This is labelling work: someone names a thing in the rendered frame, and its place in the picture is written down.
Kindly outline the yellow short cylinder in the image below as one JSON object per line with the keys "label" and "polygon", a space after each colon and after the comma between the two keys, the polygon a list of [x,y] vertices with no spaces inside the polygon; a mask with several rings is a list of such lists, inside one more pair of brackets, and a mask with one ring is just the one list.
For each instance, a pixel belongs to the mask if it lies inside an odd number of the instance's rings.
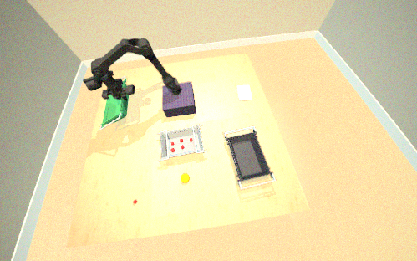
{"label": "yellow short cylinder", "polygon": [[187,174],[183,174],[183,175],[181,176],[181,181],[182,181],[183,183],[187,183],[189,180],[190,180],[190,178],[189,178],[189,176],[188,176]]}

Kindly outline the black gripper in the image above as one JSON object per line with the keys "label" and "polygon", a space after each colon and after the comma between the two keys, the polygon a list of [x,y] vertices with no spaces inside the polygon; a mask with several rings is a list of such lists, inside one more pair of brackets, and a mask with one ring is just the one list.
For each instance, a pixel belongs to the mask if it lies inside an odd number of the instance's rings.
{"label": "black gripper", "polygon": [[109,95],[113,96],[115,100],[121,100],[123,98],[127,101],[126,95],[132,95],[135,93],[135,87],[131,85],[126,85],[126,88],[121,88],[116,80],[115,84],[111,87],[107,87],[106,90],[102,90],[101,98],[103,100],[108,100]]}

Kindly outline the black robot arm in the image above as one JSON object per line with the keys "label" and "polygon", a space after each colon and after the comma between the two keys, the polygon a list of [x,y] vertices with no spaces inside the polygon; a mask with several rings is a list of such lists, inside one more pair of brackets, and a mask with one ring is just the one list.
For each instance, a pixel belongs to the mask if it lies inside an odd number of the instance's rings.
{"label": "black robot arm", "polygon": [[[138,48],[135,46],[138,46]],[[88,90],[99,89],[102,87],[102,84],[106,87],[111,87],[115,84],[116,80],[118,80],[118,84],[122,88],[122,79],[114,79],[112,77],[114,75],[113,70],[109,70],[109,67],[126,53],[143,55],[158,70],[163,84],[172,89],[172,95],[181,95],[182,88],[180,88],[177,78],[173,77],[170,73],[166,73],[146,38],[122,39],[106,55],[93,60],[91,62],[91,74],[93,76],[83,79]]]}

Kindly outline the green plastic tray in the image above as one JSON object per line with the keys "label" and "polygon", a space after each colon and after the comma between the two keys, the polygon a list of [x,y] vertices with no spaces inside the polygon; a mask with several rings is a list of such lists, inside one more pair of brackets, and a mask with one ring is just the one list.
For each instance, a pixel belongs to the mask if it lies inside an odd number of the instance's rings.
{"label": "green plastic tray", "polygon": [[[126,88],[125,83],[127,79],[125,78],[125,75],[121,79],[123,78],[124,80],[122,81],[123,82],[122,88]],[[126,95],[126,97],[127,97],[127,101],[124,100],[123,98],[121,98],[121,100],[115,100],[113,96],[109,95],[109,99],[106,100],[106,106],[104,109],[104,118],[99,128],[100,131],[103,130],[108,125],[114,124],[118,120],[121,120],[127,116],[129,95]]]}

